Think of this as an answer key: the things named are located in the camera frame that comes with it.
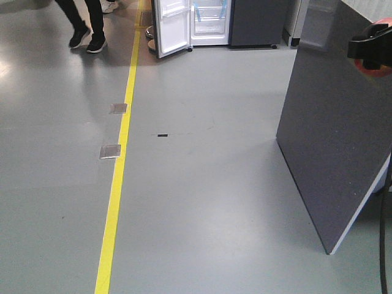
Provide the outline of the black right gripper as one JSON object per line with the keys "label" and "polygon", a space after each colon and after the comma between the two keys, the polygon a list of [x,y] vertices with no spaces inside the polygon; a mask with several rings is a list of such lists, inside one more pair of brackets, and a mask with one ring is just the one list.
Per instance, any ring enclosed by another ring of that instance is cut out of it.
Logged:
{"label": "black right gripper", "polygon": [[368,39],[349,40],[347,57],[350,59],[364,59],[365,61],[391,67],[391,27],[387,24],[377,24],[371,28]]}

